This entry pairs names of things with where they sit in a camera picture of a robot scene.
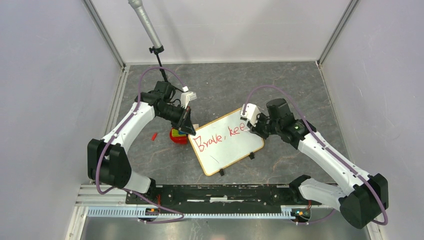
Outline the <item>yellow framed whiteboard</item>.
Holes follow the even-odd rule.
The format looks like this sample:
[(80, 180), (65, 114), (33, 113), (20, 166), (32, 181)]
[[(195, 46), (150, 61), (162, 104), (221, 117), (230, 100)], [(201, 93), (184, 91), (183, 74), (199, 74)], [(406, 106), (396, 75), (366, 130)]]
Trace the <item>yellow framed whiteboard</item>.
[(203, 173), (211, 176), (237, 161), (249, 157), (264, 147), (264, 140), (250, 132), (240, 119), (238, 108), (198, 129), (188, 140), (200, 163)]

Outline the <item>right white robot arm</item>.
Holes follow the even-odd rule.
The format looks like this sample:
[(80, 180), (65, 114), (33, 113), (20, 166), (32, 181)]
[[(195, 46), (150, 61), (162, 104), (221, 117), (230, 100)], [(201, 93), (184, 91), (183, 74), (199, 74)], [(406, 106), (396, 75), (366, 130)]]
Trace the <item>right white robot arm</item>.
[(285, 99), (273, 99), (266, 103), (266, 108), (268, 114), (252, 103), (242, 106), (240, 118), (247, 122), (249, 132), (264, 140), (271, 135), (279, 136), (336, 182), (331, 185), (302, 175), (289, 184), (288, 196), (293, 203), (310, 200), (327, 205), (356, 229), (369, 223), (388, 224), (389, 186), (382, 174), (371, 175), (349, 161), (307, 120), (296, 119)]

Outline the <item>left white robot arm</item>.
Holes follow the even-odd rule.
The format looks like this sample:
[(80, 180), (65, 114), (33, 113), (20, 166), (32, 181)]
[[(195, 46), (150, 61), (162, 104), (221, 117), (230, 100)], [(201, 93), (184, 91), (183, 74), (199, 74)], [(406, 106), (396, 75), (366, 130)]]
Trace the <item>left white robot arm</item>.
[(172, 128), (188, 135), (196, 131), (191, 121), (189, 102), (197, 95), (183, 87), (179, 104), (172, 98), (176, 88), (169, 82), (158, 81), (149, 92), (141, 92), (118, 125), (101, 139), (92, 139), (87, 145), (87, 175), (95, 183), (138, 192), (145, 204), (153, 203), (157, 190), (153, 179), (132, 170), (127, 153), (143, 128), (154, 118), (170, 122)]

